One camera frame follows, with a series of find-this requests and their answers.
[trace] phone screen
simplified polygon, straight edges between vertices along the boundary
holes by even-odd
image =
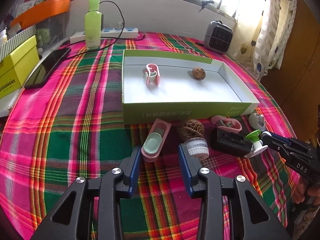
[[[53,51],[29,77],[25,83],[26,89],[42,87],[53,71],[59,66],[70,52],[70,48]]]

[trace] white figurine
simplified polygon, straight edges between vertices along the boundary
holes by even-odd
[[[264,121],[264,115],[253,113],[249,115],[248,118],[250,126],[255,130],[260,130],[261,132],[266,130],[266,122]]]

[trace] yellow box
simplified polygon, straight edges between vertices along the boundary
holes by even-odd
[[[0,98],[22,87],[38,62],[36,36],[32,36],[0,62]]]

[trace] white power strip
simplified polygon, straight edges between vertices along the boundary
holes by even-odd
[[[108,38],[108,37],[118,37],[121,30],[117,30],[115,28],[108,28],[103,29],[101,31],[101,37]],[[120,38],[127,39],[127,38],[137,38],[139,36],[138,28],[124,28]],[[76,43],[79,41],[85,40],[85,32],[75,33],[70,37],[70,43]]]

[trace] plaid tablecloth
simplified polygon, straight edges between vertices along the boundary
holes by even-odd
[[[86,50],[84,42],[71,48],[70,55]],[[65,60],[43,88],[22,92],[2,136],[0,205],[24,239],[30,239],[76,177],[105,174],[147,137],[151,124],[123,125],[124,49],[174,51],[224,61],[260,101],[256,110],[265,115],[267,129],[293,135],[283,112],[259,82],[230,57],[209,52],[190,38],[146,33],[142,41],[118,41],[108,49]],[[237,119],[242,134],[252,131],[245,116]],[[208,120],[202,122],[207,131],[212,129]],[[196,239],[200,199],[190,199],[185,192],[177,156],[179,143],[174,124],[157,161],[142,164],[134,197],[121,201],[125,239]],[[202,164],[222,176],[246,176],[287,225],[298,175],[284,166],[278,153],[267,150],[247,160],[210,150]],[[224,211],[228,239],[226,206]],[[94,221],[94,239],[96,225]]]

